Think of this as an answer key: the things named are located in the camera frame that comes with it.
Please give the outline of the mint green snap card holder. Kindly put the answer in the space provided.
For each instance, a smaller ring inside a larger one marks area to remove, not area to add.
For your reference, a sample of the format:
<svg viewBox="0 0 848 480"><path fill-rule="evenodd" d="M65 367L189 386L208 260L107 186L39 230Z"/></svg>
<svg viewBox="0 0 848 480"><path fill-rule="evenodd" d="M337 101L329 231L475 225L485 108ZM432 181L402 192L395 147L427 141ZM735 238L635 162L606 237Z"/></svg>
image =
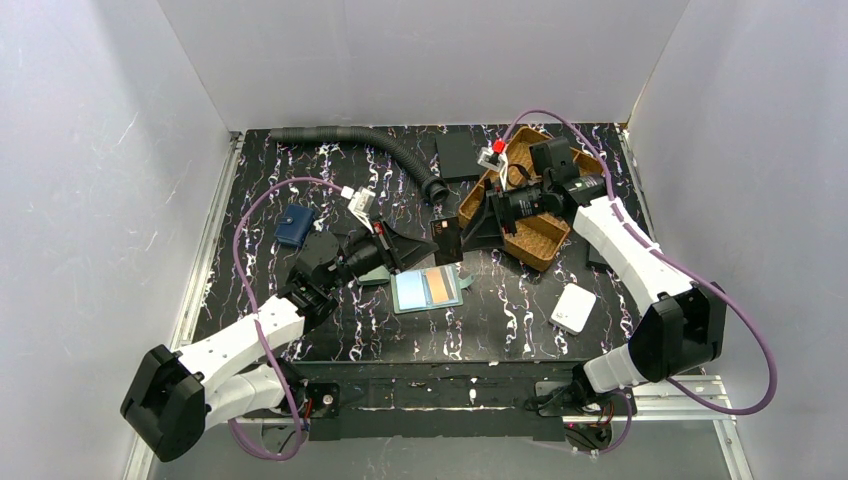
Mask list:
<svg viewBox="0 0 848 480"><path fill-rule="evenodd" d="M405 314L461 306L475 277L461 277L456 264L409 270L391 277L393 311Z"/></svg>

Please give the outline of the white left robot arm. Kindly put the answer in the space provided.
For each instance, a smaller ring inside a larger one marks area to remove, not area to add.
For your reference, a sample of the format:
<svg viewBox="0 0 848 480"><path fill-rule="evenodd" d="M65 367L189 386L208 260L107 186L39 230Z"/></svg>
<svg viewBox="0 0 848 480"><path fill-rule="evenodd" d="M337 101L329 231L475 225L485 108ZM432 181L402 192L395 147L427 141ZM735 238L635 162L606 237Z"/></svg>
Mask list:
<svg viewBox="0 0 848 480"><path fill-rule="evenodd" d="M436 252L435 242L402 235L384 221L341 242L330 232L304 240L286 283L255 312L175 351L158 345L142 357L120 414L162 462L187 453L205 431L245 413L300 407L286 396L290 381L276 372L274 349L327 320L339 303L333 291L384 267L410 269Z"/></svg>

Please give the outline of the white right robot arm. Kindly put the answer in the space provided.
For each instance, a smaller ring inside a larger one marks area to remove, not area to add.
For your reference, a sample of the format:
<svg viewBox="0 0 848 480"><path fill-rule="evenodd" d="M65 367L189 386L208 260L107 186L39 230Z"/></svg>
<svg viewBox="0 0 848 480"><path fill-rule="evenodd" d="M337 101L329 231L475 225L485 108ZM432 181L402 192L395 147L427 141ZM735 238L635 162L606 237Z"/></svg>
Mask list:
<svg viewBox="0 0 848 480"><path fill-rule="evenodd" d="M465 251L501 248L519 221L542 214L569 223L619 276L641 320L628 343L574 368L570 400L659 382L720 356L726 308L714 285L659 259L600 174L581 173L565 138L529 148L533 171L519 186L486 181L481 204L462 233Z"/></svg>

